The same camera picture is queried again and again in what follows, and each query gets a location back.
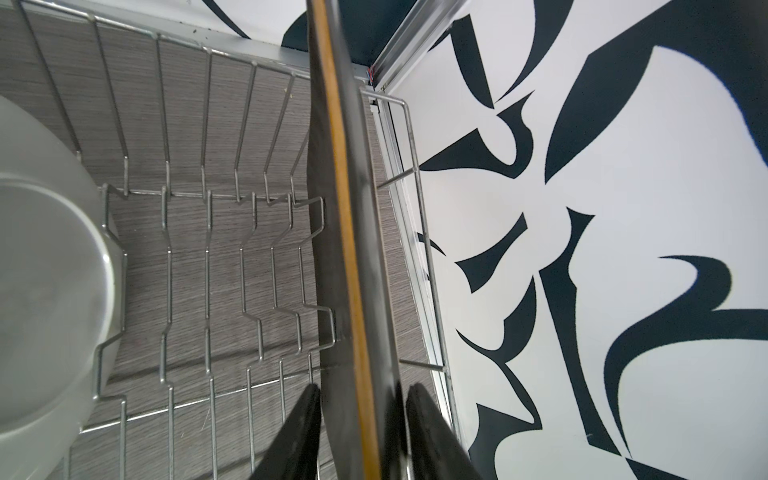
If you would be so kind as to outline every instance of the yellow edge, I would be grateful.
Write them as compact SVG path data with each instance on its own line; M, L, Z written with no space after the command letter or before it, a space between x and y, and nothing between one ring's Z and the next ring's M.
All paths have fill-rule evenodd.
M341 113L339 82L331 49L330 27L324 0L312 0L315 33L319 47L320 70L326 85L328 116L331 127L333 163L336 168L336 197L339 204L339 223L346 269L346 286L349 296L349 319L352 324L353 358L357 414L362 443L362 470L365 478L381 478L379 448L376 435L376 417L373 405L373 384L370 375L370 358L366 328L362 315L362 294L357 268L355 237L352 224L352 204L349 194L349 174L346 157L344 123Z

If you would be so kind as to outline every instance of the dish rack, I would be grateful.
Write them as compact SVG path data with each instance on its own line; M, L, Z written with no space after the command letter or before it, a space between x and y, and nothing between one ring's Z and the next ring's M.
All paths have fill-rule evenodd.
M45 0L12 0L12 4L15 12L8 11L7 15L14 16L19 31L24 32L24 41L31 49L53 99L60 122L58 130L55 125L52 127L56 123L52 119L53 111L49 110L47 117L44 111L32 113L38 118L43 117L41 120L63 140L69 140L78 159L101 185L104 198L102 229L111 241L121 245L124 262L133 269L124 269L127 289L122 300L127 315L121 331L100 345L94 354L98 365L93 383L94 397L99 398L100 404L91 422L81 430L80 439L51 478L246 478L257 466L260 455L296 401L301 388L294 387L301 387L304 382L319 382L316 353L333 347L333 342L319 345L316 341L316 313L331 312L327 307L315 304L313 262L307 261L311 258L311 240L323 232L323 227L310 231L306 208L313 202L322 203L320 198L306 198L303 162L306 161L309 138L309 115L306 115L307 125L302 125L300 120L304 117L292 111L296 102L302 106L309 104L310 76L306 71L279 62L212 48L155 28L97 15L76 5ZM40 11L54 17L34 15ZM62 15L68 18L67 22L57 18ZM58 33L44 40L39 28ZM49 64L43 45L46 41L51 45L51 39L56 40L54 44L61 42L56 47L67 50L72 45L82 45L86 35L90 35L94 48L89 55L76 55L86 59L86 65L66 61L57 68ZM154 86L149 85L147 89L154 89L157 113L153 115L156 118L150 119L150 115L143 111L143 105L135 109L125 108L125 101L121 101L125 95L121 97L120 83L131 72L125 70L127 67L120 63L121 58L111 58L110 51L114 50L111 45L140 41L128 40L125 35L143 38L144 49L118 48L118 57L124 60L135 51L141 51L144 60L150 58L153 62L151 82ZM170 104L174 100L169 98L173 96L169 84L184 85L184 78L177 68L176 78L169 81L169 71L173 68L167 63L184 55L194 56L202 70L202 75L198 75L203 83L200 89L202 105L181 102L179 106L177 102L171 111ZM140 64L136 58L131 61ZM224 71L220 78L217 77L218 69ZM262 72L265 78L258 77ZM240 103L242 114L223 114L217 108L236 104L237 99L231 93L221 93L225 89L219 87L237 75L240 80L236 86L242 86L243 80L245 83L245 88L240 90L244 95ZM103 93L99 94L98 101L97 90L83 92L83 88L87 90L88 87L76 85L78 82L90 84L99 77L99 91ZM141 82L134 79L133 84L137 83ZM66 88L64 84L75 91L69 98L62 94ZM413 168L391 172L388 179L381 181L379 202L384 208L388 205L392 208L388 203L390 187L411 177L415 182L423 242L429 245L408 105L398 98L374 91L364 82L360 87L366 104L377 104L387 111L390 106L402 109ZM184 88L195 87L184 85ZM221 93L219 97L224 95L224 100L214 98L218 91ZM103 108L92 105L100 102L102 107L104 104L108 106L105 117ZM277 116L268 127L267 120L258 111L254 112L254 107L256 103L263 106L270 102ZM73 115L79 108L86 115L103 117L99 121L91 119L93 131L83 133L82 129L75 128L78 122ZM190 112L196 108L199 108L199 123L189 120ZM159 138L157 135L155 138L161 149L143 144L138 148L138 156L144 158L143 162L135 162L133 153L129 155L129 150L133 149L129 148L131 133L124 128L127 125L126 110L139 111L135 114L135 125L131 127L134 133L141 131L149 135L147 132L152 130L156 135L156 127L151 125L154 120L160 127ZM215 121L219 123L216 127L211 124ZM391 142L379 145L372 118L369 123L374 148L379 146L385 151L396 148ZM108 128L113 136L116 135L116 142L104 138L102 131ZM178 145L184 155L197 149L189 142L179 143L179 138L191 137L191 131L196 131L199 139L199 150L194 155L199 161L185 161L181 162L184 165L177 166L173 153L175 146ZM286 137L291 147L285 145ZM92 150L98 152L94 157L89 157L88 149L82 147L89 142L95 145ZM216 147L216 142L226 147ZM297 144L297 152L291 151ZM252 159L260 155L253 154L249 148L258 150L267 145L266 151L263 148L260 151L265 160L258 179ZM231 154L232 150L234 155L226 162L216 161L218 157L227 157L224 153ZM377 162L376 155L373 157L375 173L379 178L386 177L383 162L381 159ZM263 182L260 185L263 196L257 195L254 178ZM395 230L398 228L392 215L383 217L390 219ZM116 234L110 227L111 219L118 226ZM174 235L174 226L180 226L177 231L183 232L179 237ZM402 256L402 248L409 246L400 245L397 236L393 239L385 241L385 249L390 266L390 289L396 290L392 288L392 278L398 275L393 273L392 265L403 270L396 272L400 280L405 267L401 260L391 260L392 252ZM159 248L150 249L151 254L144 255L146 250L142 249L158 245ZM135 268L134 256L137 257ZM432 302L429 310L435 318L437 332L436 345L431 348L439 352L438 359L445 359L435 271L429 248L423 256L425 274L429 275ZM408 272L404 274L409 284L400 285L399 291L407 292L400 303L407 304L403 308L409 315L403 321L396 319L399 353L402 356L403 342L410 342L410 345L420 342L421 350L411 347L410 351L419 350L422 358L401 359L400 362L406 368L415 367L412 380L422 381L430 388L437 384L438 388L432 390L433 395L439 398L438 394L445 391L447 396L439 403L458 435L449 368L444 361L425 360L423 346L430 340L424 338L422 324L414 323L418 319L413 318L417 314L411 293L413 283L419 280ZM202 283L202 288L194 285L196 283ZM131 336L132 328L141 334ZM419 335L414 343L414 333L417 332ZM217 348L219 338L238 345L247 344L248 348ZM121 342L118 361L102 391L101 351L118 340ZM150 360L150 350L155 360ZM132 352L141 354L132 356ZM443 389L439 382L432 384L430 381L433 373ZM404 388L407 388L408 380L404 372ZM201 416L204 418L198 431L195 427ZM184 441L185 433L189 435L187 441ZM335 478L325 438L321 438L317 476Z

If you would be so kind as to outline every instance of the plate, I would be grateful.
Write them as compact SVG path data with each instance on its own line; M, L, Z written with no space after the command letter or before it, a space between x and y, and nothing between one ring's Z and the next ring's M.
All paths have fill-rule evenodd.
M0 97L0 478L46 478L94 408L94 350L122 317L102 209L69 149Z

